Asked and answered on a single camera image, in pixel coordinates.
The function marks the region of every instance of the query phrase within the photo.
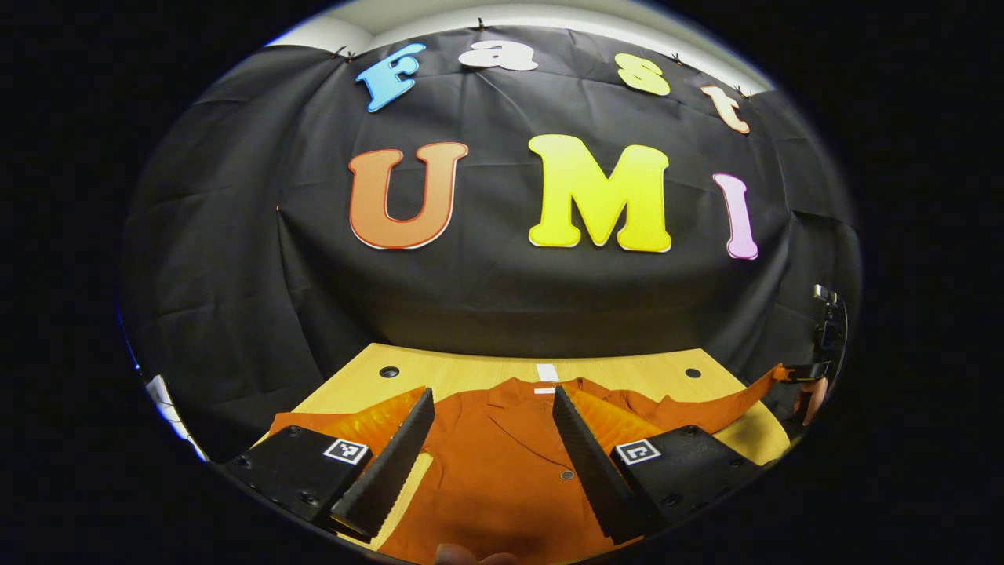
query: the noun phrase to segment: letter m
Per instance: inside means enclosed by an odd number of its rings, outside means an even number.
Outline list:
[[[540,223],[530,228],[530,242],[542,247],[574,247],[581,238],[571,224],[574,201],[589,237],[602,246],[628,209],[617,243],[631,251],[663,253],[670,249],[663,202],[666,155],[651,147],[624,149],[609,178],[578,137],[537,135],[530,150],[543,160],[543,202]]]

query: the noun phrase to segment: white wall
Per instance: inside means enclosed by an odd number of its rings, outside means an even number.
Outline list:
[[[486,25],[539,25],[629,41],[681,60],[745,93],[773,89],[770,81],[692,24],[622,0],[508,4],[491,0],[357,0],[307,21],[270,44],[362,52],[418,35]]]

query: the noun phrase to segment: wrinkled black fabric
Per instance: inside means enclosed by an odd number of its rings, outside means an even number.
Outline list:
[[[530,45],[538,68],[463,68],[457,57],[487,39]],[[200,96],[143,176],[126,226],[123,322],[145,372],[164,375],[213,459],[245,449],[371,342],[516,357],[703,348],[748,383],[778,362],[811,359],[822,312],[813,285],[856,314],[846,188],[777,92],[744,98],[659,53],[563,29],[415,40],[427,45],[415,87],[374,113],[355,76],[410,41],[350,62],[309,47],[261,49]],[[619,52],[656,62],[670,94],[624,85]],[[708,84],[734,92],[749,134],[719,117],[699,89]],[[665,153],[672,249],[625,251],[614,237],[596,247],[574,209],[577,246],[531,244],[542,164],[527,143],[544,133],[581,138],[607,175],[629,145]],[[348,161],[402,151],[388,211],[410,218],[425,180],[415,152],[436,142],[470,149],[449,227],[417,249],[360,242],[348,221]],[[720,172],[747,185],[755,260],[726,251]],[[768,403],[790,413],[794,387],[774,388]]]

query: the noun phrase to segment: wooden table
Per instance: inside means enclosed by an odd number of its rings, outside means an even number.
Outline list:
[[[492,388],[512,377],[540,382],[538,364],[553,365],[560,381],[581,377],[610,390],[632,389],[656,401],[666,395],[685,402],[712,400],[745,388],[700,349],[631,357],[521,359],[371,344],[293,411],[352,413],[419,386],[432,387],[434,398],[439,401],[465,390]],[[400,374],[394,378],[382,377],[381,369],[385,367],[396,367]],[[701,376],[691,378],[686,375],[687,369],[697,369]],[[759,465],[777,459],[789,446],[781,425],[760,402],[715,438]],[[404,516],[431,463],[428,454],[419,456],[384,528],[370,543],[341,537],[379,550]]]

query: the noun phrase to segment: foam letter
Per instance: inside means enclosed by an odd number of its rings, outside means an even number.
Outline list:
[[[715,102],[715,109],[718,110],[718,114],[722,116],[722,121],[725,121],[730,127],[739,131],[740,133],[749,133],[750,125],[746,121],[743,121],[736,115],[736,108],[739,107],[739,103],[736,100],[729,97],[725,93],[725,90],[719,88],[718,86],[704,86],[701,91],[711,96],[711,101]]]
[[[725,248],[737,259],[755,259],[760,253],[750,229],[750,213],[746,209],[746,183],[724,173],[712,175],[725,196],[729,211],[729,242]]]
[[[434,143],[419,148],[415,155],[426,162],[426,188],[422,210],[410,220],[395,219],[387,213],[391,169],[401,163],[400,151],[370,151],[348,162],[348,169],[355,175],[348,221],[359,241],[378,249],[414,249],[439,237],[450,224],[457,161],[467,155],[467,146]]]
[[[533,49],[515,41],[478,41],[458,60],[467,66],[501,66],[509,70],[533,70]]]
[[[413,78],[402,80],[398,75],[415,74],[419,69],[419,61],[411,55],[425,48],[426,46],[422,43],[412,43],[363,70],[355,77],[356,82],[362,80],[366,83],[366,87],[369,88],[369,97],[371,99],[366,109],[376,111],[387,105],[389,101],[404,94],[415,85]]]
[[[530,150],[543,159],[544,182],[540,223],[530,228],[530,242],[538,246],[574,247],[581,237],[571,224],[574,200],[593,244],[609,239],[621,211],[628,209],[617,243],[632,251],[670,250],[663,203],[666,155],[643,145],[628,146],[607,179],[578,137],[537,135]]]
[[[660,96],[670,93],[670,83],[662,77],[663,69],[651,60],[628,53],[617,53],[613,60],[620,66],[620,79],[632,88]]]

